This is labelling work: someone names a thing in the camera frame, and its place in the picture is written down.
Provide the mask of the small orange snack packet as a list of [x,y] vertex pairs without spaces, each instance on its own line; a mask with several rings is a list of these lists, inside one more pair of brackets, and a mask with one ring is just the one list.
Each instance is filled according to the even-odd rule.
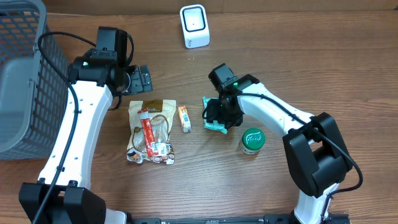
[[192,125],[190,122],[190,118],[188,117],[187,107],[179,106],[178,114],[181,122],[182,131],[184,133],[190,133],[192,131]]

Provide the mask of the green lidded jar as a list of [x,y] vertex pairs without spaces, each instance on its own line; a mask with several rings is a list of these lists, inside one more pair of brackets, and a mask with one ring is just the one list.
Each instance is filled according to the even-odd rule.
[[239,148],[248,155],[257,154],[266,142],[265,134],[258,128],[247,129],[242,135]]

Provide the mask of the red stick packet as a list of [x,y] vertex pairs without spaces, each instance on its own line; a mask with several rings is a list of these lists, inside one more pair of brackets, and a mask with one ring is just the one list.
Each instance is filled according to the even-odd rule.
[[143,109],[137,112],[139,119],[141,121],[141,126],[144,132],[144,141],[146,144],[146,151],[149,157],[155,155],[153,145],[155,143],[155,138],[152,131],[152,125],[150,123],[149,112],[147,109]]

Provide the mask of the teal orange snack pack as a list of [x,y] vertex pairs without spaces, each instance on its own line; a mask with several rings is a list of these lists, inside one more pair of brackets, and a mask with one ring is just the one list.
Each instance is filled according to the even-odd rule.
[[[207,107],[207,104],[210,100],[212,100],[213,98],[206,98],[205,96],[202,98],[203,100],[203,108],[205,109]],[[204,128],[205,129],[209,129],[209,130],[213,130],[213,131],[220,131],[223,134],[227,134],[228,130],[224,127],[223,124],[219,124],[217,121],[214,121],[212,123],[208,123],[206,121],[206,119],[204,119]]]

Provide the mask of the brown white snack pouch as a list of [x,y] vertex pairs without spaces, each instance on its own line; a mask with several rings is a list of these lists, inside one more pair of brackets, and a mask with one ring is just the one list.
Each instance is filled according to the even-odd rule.
[[[147,109],[155,138],[155,155],[149,157],[144,141],[144,132],[138,111]],[[131,101],[129,103],[129,124],[131,137],[127,145],[127,160],[138,164],[151,161],[156,164],[172,165],[175,162],[174,150],[170,142],[170,132],[177,109],[175,100]]]

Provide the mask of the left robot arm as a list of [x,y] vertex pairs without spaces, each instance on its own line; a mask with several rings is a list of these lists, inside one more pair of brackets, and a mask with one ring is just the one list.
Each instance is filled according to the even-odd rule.
[[37,183],[19,201],[32,223],[132,223],[90,190],[91,165],[105,114],[115,96],[151,91],[147,65],[77,57],[68,72],[68,104],[55,145]]

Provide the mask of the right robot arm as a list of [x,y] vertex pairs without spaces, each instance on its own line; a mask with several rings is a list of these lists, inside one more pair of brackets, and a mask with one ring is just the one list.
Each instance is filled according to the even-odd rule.
[[208,77],[219,97],[203,111],[207,122],[229,129],[249,115],[282,138],[290,176],[300,194],[290,214],[265,215],[264,223],[349,223],[348,215],[328,211],[333,196],[342,191],[339,184],[357,168],[334,118],[290,106],[252,75],[238,78],[213,71]]

